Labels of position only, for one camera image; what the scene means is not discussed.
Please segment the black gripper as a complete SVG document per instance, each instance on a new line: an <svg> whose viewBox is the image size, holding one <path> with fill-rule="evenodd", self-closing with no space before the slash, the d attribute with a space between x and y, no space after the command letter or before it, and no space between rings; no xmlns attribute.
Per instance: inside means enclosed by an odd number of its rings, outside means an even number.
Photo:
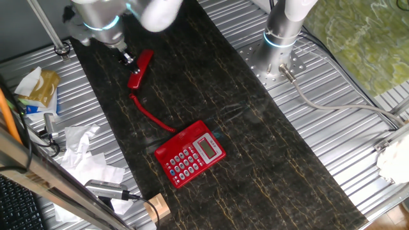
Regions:
<svg viewBox="0 0 409 230"><path fill-rule="evenodd" d="M127 63L126 68L134 74L138 74L141 70L137 64L137 57L133 57L132 53L127 49L118 49L120 63Z"/></svg>

